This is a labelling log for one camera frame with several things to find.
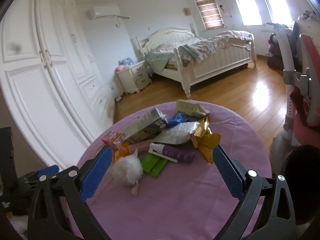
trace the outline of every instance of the air conditioner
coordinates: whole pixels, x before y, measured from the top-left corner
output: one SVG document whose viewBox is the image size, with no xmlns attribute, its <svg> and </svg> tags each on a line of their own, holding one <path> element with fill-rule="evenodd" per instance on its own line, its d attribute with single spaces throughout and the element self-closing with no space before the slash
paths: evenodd
<svg viewBox="0 0 320 240">
<path fill-rule="evenodd" d="M 118 16 L 120 9 L 116 5 L 96 6 L 89 10 L 90 19 L 94 20 L 97 17 L 103 16 Z"/>
</svg>

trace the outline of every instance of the wardrobe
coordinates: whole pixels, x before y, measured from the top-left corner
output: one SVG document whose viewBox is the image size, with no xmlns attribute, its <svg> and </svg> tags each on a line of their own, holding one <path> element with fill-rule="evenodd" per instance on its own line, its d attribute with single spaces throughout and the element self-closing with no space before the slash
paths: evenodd
<svg viewBox="0 0 320 240">
<path fill-rule="evenodd" d="M 14 0 L 0 22 L 0 85 L 21 133 L 47 165 L 76 165 L 113 124 L 75 0 Z"/>
</svg>

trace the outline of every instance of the white wall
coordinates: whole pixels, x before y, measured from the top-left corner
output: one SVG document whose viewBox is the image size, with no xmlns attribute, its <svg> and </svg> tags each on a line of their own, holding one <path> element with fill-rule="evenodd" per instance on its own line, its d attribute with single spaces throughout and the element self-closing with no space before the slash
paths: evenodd
<svg viewBox="0 0 320 240">
<path fill-rule="evenodd" d="M 88 11 L 93 6 L 102 5 L 104 4 L 79 4 L 77 9 L 84 34 L 87 37 L 101 76 L 106 82 L 105 85 L 113 87 L 112 96 L 116 98 L 124 92 L 118 76 L 115 75 L 118 61 L 131 57 L 134 62 L 137 62 L 137 58 L 124 24 L 124 21 L 127 20 L 119 19 L 121 23 L 119 29 L 115 26 L 118 23 L 116 18 L 103 17 L 90 20 Z"/>
<path fill-rule="evenodd" d="M 160 29 L 181 27 L 191 30 L 190 24 L 194 24 L 193 17 L 183 13 L 188 7 L 186 0 L 119 0 L 117 4 L 121 14 L 130 17 L 125 26 L 135 51 L 138 50 L 135 37 L 143 43 Z"/>
<path fill-rule="evenodd" d="M 2 95 L 2 91 L 0 90 L 0 128 L 3 127 L 11 127 L 14 163 L 18 177 L 31 171 L 37 171 L 46 167 L 46 165 L 29 146 L 13 121 Z"/>
<path fill-rule="evenodd" d="M 255 47 L 257 54 L 266 55 L 268 54 L 268 39 L 272 33 L 272 27 L 269 25 L 259 26 L 244 26 L 241 20 L 240 12 L 235 0 L 216 0 L 218 4 L 226 6 L 230 12 L 231 17 L 223 17 L 225 24 L 224 28 L 205 30 L 203 22 L 201 20 L 200 13 L 194 0 L 186 0 L 190 8 L 191 14 L 193 15 L 194 21 L 196 22 L 199 35 L 204 38 L 210 38 L 215 36 L 217 33 L 227 29 L 232 30 L 244 30 L 254 34 L 255 36 Z M 262 22 L 270 22 L 270 15 L 268 8 L 264 0 L 255 0 L 259 8 Z M 290 9 L 291 17 L 293 20 L 297 20 L 298 16 L 303 11 L 311 9 L 307 0 L 286 0 Z"/>
</svg>

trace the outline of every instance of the gold wrapper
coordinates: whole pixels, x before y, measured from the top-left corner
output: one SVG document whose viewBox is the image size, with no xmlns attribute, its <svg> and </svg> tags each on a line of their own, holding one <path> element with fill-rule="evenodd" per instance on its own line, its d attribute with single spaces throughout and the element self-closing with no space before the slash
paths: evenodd
<svg viewBox="0 0 320 240">
<path fill-rule="evenodd" d="M 190 139 L 193 146 L 200 150 L 207 162 L 213 163 L 212 150 L 220 143 L 221 135 L 218 133 L 211 133 L 208 118 L 200 121 L 200 125 L 195 133 L 190 136 Z"/>
</svg>

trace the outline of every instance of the window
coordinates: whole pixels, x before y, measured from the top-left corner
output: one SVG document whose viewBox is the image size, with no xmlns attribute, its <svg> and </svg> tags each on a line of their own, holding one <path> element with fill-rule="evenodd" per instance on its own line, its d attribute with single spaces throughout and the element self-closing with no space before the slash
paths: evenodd
<svg viewBox="0 0 320 240">
<path fill-rule="evenodd" d="M 292 18 L 285 0 L 265 0 L 273 23 L 292 26 Z"/>
<path fill-rule="evenodd" d="M 259 9 L 255 0 L 236 0 L 243 25 L 262 25 Z"/>
<path fill-rule="evenodd" d="M 215 0 L 195 0 L 206 30 L 223 28 L 223 21 Z"/>
</svg>

